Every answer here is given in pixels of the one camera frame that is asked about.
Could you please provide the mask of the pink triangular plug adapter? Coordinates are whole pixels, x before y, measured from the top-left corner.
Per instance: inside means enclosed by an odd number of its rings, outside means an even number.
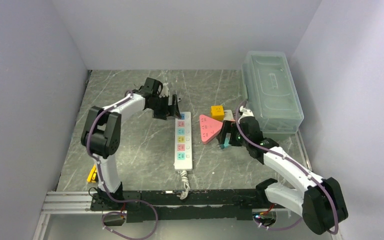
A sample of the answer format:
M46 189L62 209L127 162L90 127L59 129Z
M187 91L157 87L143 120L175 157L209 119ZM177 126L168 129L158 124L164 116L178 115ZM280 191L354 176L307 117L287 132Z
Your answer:
M221 131L223 123L207 115L199 116L200 138L203 144L208 144Z

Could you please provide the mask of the white power strip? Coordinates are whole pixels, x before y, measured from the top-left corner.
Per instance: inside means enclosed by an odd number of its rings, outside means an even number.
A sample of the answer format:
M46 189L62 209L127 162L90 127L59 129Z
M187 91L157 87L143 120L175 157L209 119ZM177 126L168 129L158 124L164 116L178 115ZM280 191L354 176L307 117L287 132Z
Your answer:
M180 113L180 119L175 119L174 137L174 169L177 172L193 170L192 150L192 115L189 111Z

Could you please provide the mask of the teal plug adapter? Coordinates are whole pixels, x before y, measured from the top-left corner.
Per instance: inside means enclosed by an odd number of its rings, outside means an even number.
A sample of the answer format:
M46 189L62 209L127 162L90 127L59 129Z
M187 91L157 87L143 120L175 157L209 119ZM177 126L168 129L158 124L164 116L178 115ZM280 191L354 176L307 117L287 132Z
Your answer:
M220 150L224 150L224 149L230 147L231 145L229 143L222 143L222 144L218 144L217 146Z

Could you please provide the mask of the white plug adapter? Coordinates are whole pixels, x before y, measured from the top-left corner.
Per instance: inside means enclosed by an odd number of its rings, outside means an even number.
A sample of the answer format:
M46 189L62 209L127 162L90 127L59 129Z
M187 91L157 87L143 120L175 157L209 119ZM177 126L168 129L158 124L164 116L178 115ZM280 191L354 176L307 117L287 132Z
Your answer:
M224 121L231 121L231 122L235 121L235 117L232 110L226 109L223 112L224 112L224 117L223 117Z

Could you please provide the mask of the yellow cube plug adapter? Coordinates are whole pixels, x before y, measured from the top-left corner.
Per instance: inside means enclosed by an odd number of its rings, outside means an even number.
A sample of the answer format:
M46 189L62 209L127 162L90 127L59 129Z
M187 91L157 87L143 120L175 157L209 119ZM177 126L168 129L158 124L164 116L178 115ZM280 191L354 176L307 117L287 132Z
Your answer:
M225 117L224 108L222 105L213 105L210 107L210 117L222 122Z

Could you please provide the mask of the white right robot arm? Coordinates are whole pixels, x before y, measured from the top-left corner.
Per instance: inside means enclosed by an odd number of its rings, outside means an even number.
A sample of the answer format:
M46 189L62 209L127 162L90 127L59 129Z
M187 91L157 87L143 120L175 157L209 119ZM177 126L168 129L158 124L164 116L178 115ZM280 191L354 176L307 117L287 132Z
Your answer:
M223 121L217 135L220 144L245 147L248 154L280 174L292 188L274 178L255 187L256 203L267 208L271 204L285 207L301 217L315 234L337 234L339 223L349 216L341 186L333 177L324 178L304 168L273 139L264 137L253 116L239 121Z

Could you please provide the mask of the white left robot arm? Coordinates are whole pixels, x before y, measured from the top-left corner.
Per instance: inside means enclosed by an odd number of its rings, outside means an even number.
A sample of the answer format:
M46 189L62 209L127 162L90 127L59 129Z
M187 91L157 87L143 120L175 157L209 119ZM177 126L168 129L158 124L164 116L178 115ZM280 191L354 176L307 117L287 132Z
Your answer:
M179 119L179 100L169 83L148 77L138 89L126 91L122 99L107 106L92 106L88 110L80 142L95 163L98 188L107 193L103 202L109 209L117 210L124 203L124 196L120 193L123 184L115 159L121 143L122 123L144 110L151 110L154 119Z

